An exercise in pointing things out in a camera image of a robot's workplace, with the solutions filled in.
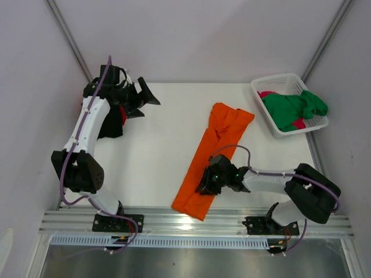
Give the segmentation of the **white plastic basket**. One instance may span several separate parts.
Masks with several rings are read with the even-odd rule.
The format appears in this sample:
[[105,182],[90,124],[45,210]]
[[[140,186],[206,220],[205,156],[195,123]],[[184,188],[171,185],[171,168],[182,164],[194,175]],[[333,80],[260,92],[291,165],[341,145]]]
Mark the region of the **white plastic basket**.
[[273,118],[268,112],[266,106],[263,104],[263,100],[260,97],[262,92],[274,92],[280,95],[301,95],[303,90],[308,90],[307,86],[301,80],[301,78],[293,73],[278,74],[265,76],[262,78],[254,79],[251,81],[251,87],[253,95],[255,96],[257,105],[267,123],[270,132],[275,138],[282,138],[287,136],[293,136],[301,133],[309,133],[327,127],[329,119],[327,116],[314,115],[312,119],[304,119],[304,129],[293,130],[283,132],[278,129]]

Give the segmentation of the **aluminium mounting rail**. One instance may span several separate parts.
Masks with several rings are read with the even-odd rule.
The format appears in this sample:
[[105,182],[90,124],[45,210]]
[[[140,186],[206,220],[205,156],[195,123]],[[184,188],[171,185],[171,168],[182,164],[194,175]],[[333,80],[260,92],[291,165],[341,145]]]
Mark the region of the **aluminium mounting rail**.
[[[242,222],[247,216],[264,216],[263,209],[210,209],[204,221],[166,207],[125,207],[127,214],[142,214],[143,236],[238,237],[247,234]],[[44,213],[39,233],[91,234],[94,216],[90,206],[61,207]],[[350,220],[331,215],[326,224],[309,221],[305,237],[309,239],[353,239]]]

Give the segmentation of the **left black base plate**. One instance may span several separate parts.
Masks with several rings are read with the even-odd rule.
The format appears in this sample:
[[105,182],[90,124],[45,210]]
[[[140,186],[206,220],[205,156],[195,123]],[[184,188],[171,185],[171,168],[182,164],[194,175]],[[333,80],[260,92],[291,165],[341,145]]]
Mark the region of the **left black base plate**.
[[[125,214],[123,205],[118,206],[118,215],[127,217],[137,223],[138,233],[142,233],[144,224],[144,215],[142,214]],[[119,232],[135,233],[134,223],[129,220],[108,216],[103,213],[97,213],[94,217],[93,232]]]

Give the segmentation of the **red folded t shirt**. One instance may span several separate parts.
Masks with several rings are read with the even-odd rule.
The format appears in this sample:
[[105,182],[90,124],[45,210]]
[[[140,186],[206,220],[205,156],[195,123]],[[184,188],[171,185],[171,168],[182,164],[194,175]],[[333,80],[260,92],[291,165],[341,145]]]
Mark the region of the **red folded t shirt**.
[[122,115],[122,125],[124,125],[126,120],[127,120],[127,116],[126,116],[126,112],[124,110],[124,107],[120,107],[120,111],[121,111],[121,115]]

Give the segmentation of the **green t shirt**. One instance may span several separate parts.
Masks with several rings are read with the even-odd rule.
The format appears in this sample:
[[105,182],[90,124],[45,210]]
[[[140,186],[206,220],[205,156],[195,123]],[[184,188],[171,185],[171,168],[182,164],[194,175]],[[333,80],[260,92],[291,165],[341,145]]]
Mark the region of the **green t shirt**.
[[258,93],[277,128],[282,132],[305,129],[304,120],[326,116],[328,106],[316,95],[303,90],[300,95],[272,91]]

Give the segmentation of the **pink t shirt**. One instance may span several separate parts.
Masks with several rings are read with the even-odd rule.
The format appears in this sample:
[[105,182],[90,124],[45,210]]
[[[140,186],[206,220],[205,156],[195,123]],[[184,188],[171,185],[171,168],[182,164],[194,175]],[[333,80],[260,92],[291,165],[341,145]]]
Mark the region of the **pink t shirt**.
[[272,91],[258,92],[258,95],[280,131],[289,132],[305,128],[304,102],[299,96],[285,96]]

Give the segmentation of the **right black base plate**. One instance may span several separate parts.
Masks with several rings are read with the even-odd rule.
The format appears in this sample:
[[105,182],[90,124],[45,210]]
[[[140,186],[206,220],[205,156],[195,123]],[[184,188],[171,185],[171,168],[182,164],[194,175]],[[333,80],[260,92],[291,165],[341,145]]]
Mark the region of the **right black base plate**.
[[273,220],[268,220],[266,217],[250,216],[245,217],[242,225],[246,227],[248,235],[299,235],[299,225],[297,222],[292,222],[287,226],[280,226]]

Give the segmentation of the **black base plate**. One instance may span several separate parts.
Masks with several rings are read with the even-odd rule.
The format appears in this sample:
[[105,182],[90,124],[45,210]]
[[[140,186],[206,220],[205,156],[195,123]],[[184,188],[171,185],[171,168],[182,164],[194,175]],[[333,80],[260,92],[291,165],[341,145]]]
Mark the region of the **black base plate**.
[[[144,224],[144,215],[142,214],[125,214],[123,205],[118,206],[118,215],[127,217],[137,223],[138,233],[142,233]],[[108,216],[103,213],[97,213],[94,217],[93,232],[119,232],[135,233],[134,223],[129,220]]]
[[287,226],[280,226],[273,220],[268,220],[266,217],[250,216],[245,217],[242,225],[246,227],[248,235],[299,235],[299,225],[297,222],[292,222]]

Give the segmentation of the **black folded t shirt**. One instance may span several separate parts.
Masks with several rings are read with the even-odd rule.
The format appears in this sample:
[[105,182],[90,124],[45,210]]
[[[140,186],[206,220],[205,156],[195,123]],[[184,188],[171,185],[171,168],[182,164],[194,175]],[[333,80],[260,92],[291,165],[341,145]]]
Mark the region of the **black folded t shirt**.
[[110,106],[110,111],[105,117],[101,126],[98,139],[118,138],[123,135],[122,115],[118,105]]

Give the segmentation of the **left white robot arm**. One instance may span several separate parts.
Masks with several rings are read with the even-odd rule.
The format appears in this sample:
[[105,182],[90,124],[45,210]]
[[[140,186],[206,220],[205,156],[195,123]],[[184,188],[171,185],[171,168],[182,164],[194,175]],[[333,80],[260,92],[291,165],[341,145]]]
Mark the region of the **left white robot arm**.
[[83,90],[82,109],[71,137],[62,150],[53,151],[52,165],[59,178],[64,204],[86,199],[114,232],[126,224],[121,202],[104,187],[105,172],[94,157],[99,138],[118,138],[128,119],[140,118],[146,104],[160,105],[145,79],[131,80],[125,69],[111,63]]

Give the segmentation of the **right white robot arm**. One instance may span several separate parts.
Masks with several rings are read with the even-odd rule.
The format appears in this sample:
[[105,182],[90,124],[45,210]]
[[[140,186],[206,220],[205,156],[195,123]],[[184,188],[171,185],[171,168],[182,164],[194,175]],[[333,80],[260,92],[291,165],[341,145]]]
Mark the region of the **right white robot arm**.
[[341,195],[336,184],[306,163],[287,171],[267,172],[249,165],[237,168],[226,156],[217,155],[209,160],[195,191],[216,196],[225,186],[235,192],[288,196],[288,201],[272,205],[264,220],[266,230],[273,234],[298,220],[326,224]]

